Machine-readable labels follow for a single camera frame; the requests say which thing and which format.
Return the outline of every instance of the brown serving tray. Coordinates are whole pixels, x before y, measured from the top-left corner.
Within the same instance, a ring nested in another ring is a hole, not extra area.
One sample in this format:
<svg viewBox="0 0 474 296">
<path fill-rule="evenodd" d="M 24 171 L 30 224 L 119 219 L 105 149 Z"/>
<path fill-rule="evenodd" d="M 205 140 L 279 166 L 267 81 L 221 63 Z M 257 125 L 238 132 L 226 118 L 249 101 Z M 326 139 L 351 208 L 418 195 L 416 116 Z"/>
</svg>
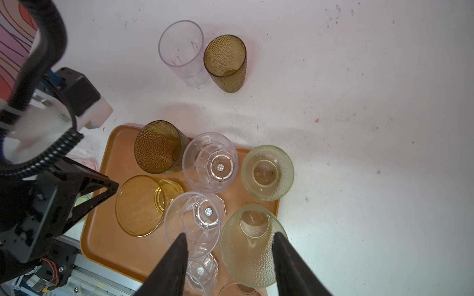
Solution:
<svg viewBox="0 0 474 296">
<path fill-rule="evenodd" d="M 110 134 L 100 172 L 120 185 L 136 175 L 149 175 L 154 178 L 171 179 L 178 182 L 184 191 L 194 191 L 186 182 L 182 172 L 170 174 L 148 174 L 135 161 L 134 144 L 141 128 L 118 126 Z M 275 216 L 279 201 L 266 202 L 251 196 L 240 177 L 240 167 L 248 149 L 238 148 L 239 171 L 237 178 L 226 190 L 219 192 L 226 205 L 227 220 L 242 206 L 258 203 L 268 208 Z M 115 217 L 116 195 L 92 210 L 86 220 L 81 236 L 81 249 L 84 256 L 102 266 L 121 273 L 139 282 L 144 282 L 169 246 L 164 236 L 163 224 L 150 235 L 133 237 L 120 228 Z M 222 261 L 220 242 L 212 251 L 219 264 L 218 282 L 215 295 L 233 280 Z"/>
</svg>

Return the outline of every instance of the tray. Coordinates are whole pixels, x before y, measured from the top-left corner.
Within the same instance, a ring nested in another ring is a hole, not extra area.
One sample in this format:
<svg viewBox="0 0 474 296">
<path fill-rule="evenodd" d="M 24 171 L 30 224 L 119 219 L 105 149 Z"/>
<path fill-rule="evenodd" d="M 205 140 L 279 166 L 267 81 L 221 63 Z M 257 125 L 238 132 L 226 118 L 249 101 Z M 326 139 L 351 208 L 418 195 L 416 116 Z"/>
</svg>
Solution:
<svg viewBox="0 0 474 296">
<path fill-rule="evenodd" d="M 120 185 L 133 176 L 150 175 L 154 178 L 176 181 L 185 192 L 194 191 L 184 179 L 182 172 L 152 175 L 138 166 L 134 156 L 134 144 L 140 130 L 141 128 L 123 125 L 112 131 L 100 172 Z M 240 167 L 249 150 L 238 147 L 236 149 L 239 157 L 237 178 L 226 190 L 218 193 L 226 205 L 227 217 L 223 219 L 223 225 L 240 207 L 249 203 L 261 204 L 277 215 L 279 201 L 258 200 L 245 189 L 240 177 Z M 88 214 L 81 236 L 82 253 L 91 261 L 144 282 L 169 248 L 163 225 L 145 237 L 132 237 L 126 234 L 115 217 L 115 200 L 114 195 Z M 219 264 L 215 291 L 215 295 L 218 295 L 220 289 L 233 278 L 222 261 L 219 243 L 212 254 Z"/>
</svg>

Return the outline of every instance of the brown textured tumbler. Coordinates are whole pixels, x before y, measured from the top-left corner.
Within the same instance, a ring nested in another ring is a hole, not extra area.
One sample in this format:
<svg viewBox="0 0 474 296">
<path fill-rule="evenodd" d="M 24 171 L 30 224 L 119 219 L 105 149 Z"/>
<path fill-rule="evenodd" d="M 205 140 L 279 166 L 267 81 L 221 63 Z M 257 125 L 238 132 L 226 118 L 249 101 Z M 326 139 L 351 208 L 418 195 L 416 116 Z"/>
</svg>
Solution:
<svg viewBox="0 0 474 296">
<path fill-rule="evenodd" d="M 236 92 L 244 84 L 247 49 L 239 37 L 222 35 L 204 51 L 204 66 L 212 80 L 225 92 Z"/>
<path fill-rule="evenodd" d="M 182 170 L 182 156 L 189 139 L 164 120 L 147 124 L 135 140 L 135 159 L 150 174 Z"/>
</svg>

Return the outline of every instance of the white table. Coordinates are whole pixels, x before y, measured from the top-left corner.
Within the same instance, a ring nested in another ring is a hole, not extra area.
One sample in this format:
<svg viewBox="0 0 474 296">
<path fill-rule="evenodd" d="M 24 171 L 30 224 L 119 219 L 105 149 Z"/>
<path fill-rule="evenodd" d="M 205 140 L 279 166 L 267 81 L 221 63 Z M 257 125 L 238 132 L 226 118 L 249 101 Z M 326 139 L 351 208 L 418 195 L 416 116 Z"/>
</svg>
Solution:
<svg viewBox="0 0 474 296">
<path fill-rule="evenodd" d="M 56 1 L 56 66 L 114 108 L 74 154 L 100 163 L 118 125 L 273 144 L 296 178 L 279 220 L 338 295 L 474 295 L 474 4 L 470 0 Z M 187 88 L 157 52 L 180 19 L 242 38 L 244 86 Z M 270 294 L 276 294 L 274 288 Z"/>
</svg>

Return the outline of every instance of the colorful patterned fabric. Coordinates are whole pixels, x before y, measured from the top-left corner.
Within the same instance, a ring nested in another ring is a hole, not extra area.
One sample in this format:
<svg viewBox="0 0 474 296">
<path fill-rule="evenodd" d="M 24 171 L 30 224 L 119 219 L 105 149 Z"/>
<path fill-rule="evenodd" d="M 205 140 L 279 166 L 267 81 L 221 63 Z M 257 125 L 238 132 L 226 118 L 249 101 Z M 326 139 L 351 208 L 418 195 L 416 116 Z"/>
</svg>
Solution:
<svg viewBox="0 0 474 296">
<path fill-rule="evenodd" d="M 0 1 L 0 99 L 8 100 L 37 26 L 18 0 Z"/>
</svg>

